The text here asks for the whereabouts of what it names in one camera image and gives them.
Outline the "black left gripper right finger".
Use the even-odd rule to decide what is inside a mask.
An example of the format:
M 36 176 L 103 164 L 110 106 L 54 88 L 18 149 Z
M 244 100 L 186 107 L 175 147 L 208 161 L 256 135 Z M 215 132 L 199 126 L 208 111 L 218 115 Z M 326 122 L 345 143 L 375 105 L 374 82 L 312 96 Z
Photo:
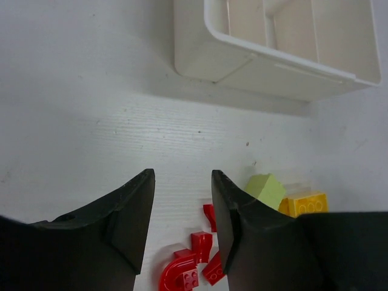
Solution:
M 222 270 L 230 290 L 386 290 L 387 213 L 292 218 L 212 172 Z

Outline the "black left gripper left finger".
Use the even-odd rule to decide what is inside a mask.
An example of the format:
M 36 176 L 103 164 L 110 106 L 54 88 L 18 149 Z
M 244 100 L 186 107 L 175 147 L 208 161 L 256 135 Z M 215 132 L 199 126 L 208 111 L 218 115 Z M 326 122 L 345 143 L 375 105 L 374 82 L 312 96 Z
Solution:
M 133 290 L 155 194 L 145 169 L 53 221 L 1 218 L 2 290 Z

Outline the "red small lego brick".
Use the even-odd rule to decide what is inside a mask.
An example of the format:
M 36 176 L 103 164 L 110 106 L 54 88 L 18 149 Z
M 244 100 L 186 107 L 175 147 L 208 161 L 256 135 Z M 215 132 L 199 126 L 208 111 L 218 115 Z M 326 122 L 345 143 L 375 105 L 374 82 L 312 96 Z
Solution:
M 214 286 L 225 277 L 222 270 L 220 252 L 216 252 L 205 268 L 203 268 L 202 275 L 211 286 Z

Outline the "light green lego block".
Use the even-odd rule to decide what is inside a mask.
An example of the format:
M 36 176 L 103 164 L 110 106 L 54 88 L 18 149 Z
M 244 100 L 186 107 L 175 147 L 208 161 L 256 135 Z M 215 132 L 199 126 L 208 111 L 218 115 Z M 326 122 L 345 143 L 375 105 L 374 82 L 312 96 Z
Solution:
M 251 176 L 244 191 L 274 210 L 286 195 L 284 186 L 271 173 Z

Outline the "yellow lego brick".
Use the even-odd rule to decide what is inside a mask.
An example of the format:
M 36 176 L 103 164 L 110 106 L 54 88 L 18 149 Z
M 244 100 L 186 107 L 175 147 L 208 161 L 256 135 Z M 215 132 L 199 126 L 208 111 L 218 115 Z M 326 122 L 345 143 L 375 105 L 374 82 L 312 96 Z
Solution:
M 301 192 L 287 195 L 282 199 L 278 211 L 296 218 L 306 213 L 326 213 L 329 211 L 327 196 L 323 192 Z

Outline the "red sloped lego piece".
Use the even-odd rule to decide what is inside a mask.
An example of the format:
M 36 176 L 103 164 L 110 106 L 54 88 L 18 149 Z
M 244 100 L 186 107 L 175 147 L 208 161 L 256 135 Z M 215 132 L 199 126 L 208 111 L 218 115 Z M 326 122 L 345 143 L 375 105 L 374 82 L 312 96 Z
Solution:
M 216 228 L 215 211 L 214 211 L 213 205 L 212 204 L 204 204 L 202 206 L 202 208 L 203 208 L 203 212 L 204 212 L 206 218 L 209 221 L 211 231 L 213 233 L 216 233 L 217 228 Z

